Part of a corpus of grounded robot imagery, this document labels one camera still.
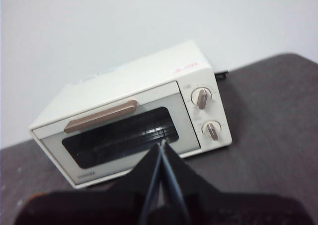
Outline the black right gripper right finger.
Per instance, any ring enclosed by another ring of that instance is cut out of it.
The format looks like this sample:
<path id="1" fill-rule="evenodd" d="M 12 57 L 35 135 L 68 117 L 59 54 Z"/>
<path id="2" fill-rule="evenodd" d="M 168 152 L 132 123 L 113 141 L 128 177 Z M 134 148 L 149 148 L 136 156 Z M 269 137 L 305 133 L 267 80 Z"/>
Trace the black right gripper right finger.
<path id="1" fill-rule="evenodd" d="M 191 225 L 312 225 L 297 200 L 275 194 L 223 192 L 192 170 L 162 144 L 168 192 L 185 223 Z"/>

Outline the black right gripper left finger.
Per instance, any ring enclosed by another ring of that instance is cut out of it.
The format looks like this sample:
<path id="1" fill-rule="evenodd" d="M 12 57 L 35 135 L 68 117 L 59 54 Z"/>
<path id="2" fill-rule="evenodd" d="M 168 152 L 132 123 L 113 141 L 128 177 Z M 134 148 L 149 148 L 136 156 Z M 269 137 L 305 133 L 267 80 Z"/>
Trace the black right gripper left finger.
<path id="1" fill-rule="evenodd" d="M 136 167 L 107 190 L 55 191 L 24 205 L 16 225 L 154 225 L 159 222 L 161 154 L 153 146 Z"/>

